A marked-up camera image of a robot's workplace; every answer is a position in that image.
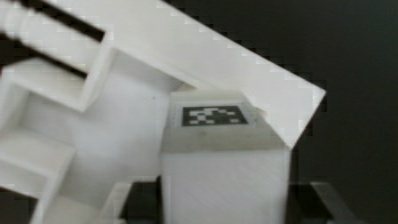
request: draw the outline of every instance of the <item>white column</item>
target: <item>white column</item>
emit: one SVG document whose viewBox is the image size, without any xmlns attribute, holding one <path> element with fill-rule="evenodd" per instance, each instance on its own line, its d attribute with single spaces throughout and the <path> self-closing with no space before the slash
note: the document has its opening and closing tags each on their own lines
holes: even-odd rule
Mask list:
<svg viewBox="0 0 398 224">
<path fill-rule="evenodd" d="M 89 72 L 99 43 L 18 2 L 0 0 L 0 32 L 82 72 Z"/>
<path fill-rule="evenodd" d="M 217 90 L 172 94 L 165 223 L 282 224 L 288 171 L 290 149 L 243 95 Z"/>
</svg>

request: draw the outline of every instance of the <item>white panel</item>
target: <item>white panel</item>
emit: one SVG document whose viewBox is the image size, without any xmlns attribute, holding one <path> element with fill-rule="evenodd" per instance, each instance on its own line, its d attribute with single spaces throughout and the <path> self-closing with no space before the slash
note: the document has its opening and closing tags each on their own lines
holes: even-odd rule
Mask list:
<svg viewBox="0 0 398 224">
<path fill-rule="evenodd" d="M 158 176 L 169 94 L 179 85 L 121 54 L 85 113 L 30 97 L 21 125 L 78 149 L 62 192 L 98 208 L 117 181 Z"/>
<path fill-rule="evenodd" d="M 158 0 L 46 0 L 103 30 L 114 45 L 197 88 L 238 89 L 293 147 L 325 91 Z"/>
</svg>

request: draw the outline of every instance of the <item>qr-like marker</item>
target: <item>qr-like marker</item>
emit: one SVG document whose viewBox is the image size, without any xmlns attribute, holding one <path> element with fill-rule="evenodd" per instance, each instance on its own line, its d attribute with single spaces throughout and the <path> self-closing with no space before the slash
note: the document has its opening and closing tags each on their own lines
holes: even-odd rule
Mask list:
<svg viewBox="0 0 398 224">
<path fill-rule="evenodd" d="M 183 126 L 233 124 L 247 124 L 238 106 L 183 108 Z"/>
</svg>

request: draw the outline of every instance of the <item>dark gap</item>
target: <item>dark gap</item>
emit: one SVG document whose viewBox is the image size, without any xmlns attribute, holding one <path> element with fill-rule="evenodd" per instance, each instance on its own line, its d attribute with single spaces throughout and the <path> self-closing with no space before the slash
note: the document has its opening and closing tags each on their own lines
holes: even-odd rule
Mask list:
<svg viewBox="0 0 398 224">
<path fill-rule="evenodd" d="M 87 74 L 80 70 L 66 65 L 57 59 L 48 57 L 41 52 L 37 52 L 28 46 L 23 45 L 20 41 L 11 40 L 4 34 L 0 34 L 0 49 L 0 67 L 21 62 L 34 57 L 39 57 L 50 64 L 60 67 L 78 77 L 87 77 Z"/>
<path fill-rule="evenodd" d="M 286 224 L 325 224 L 334 220 L 311 184 L 290 185 Z"/>
<path fill-rule="evenodd" d="M 12 0 L 18 1 L 27 8 L 32 8 L 48 17 L 52 17 L 69 28 L 87 35 L 98 42 L 103 40 L 105 32 L 78 18 L 75 18 L 59 8 L 55 8 L 41 0 Z"/>
<path fill-rule="evenodd" d="M 37 199 L 21 195 L 14 191 L 0 188 L 0 223 L 4 224 L 28 224 Z"/>
<path fill-rule="evenodd" d="M 128 224 L 162 224 L 162 210 L 162 183 L 158 178 L 156 182 L 133 183 L 119 218 L 124 219 Z"/>
</svg>

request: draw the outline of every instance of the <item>white paper model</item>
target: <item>white paper model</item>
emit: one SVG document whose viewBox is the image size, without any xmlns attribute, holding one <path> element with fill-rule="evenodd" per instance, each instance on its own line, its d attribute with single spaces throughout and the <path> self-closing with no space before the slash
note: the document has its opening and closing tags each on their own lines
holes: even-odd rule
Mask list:
<svg viewBox="0 0 398 224">
<path fill-rule="evenodd" d="M 172 94 L 162 145 L 167 224 L 282 223 L 290 150 L 238 92 Z"/>
</svg>

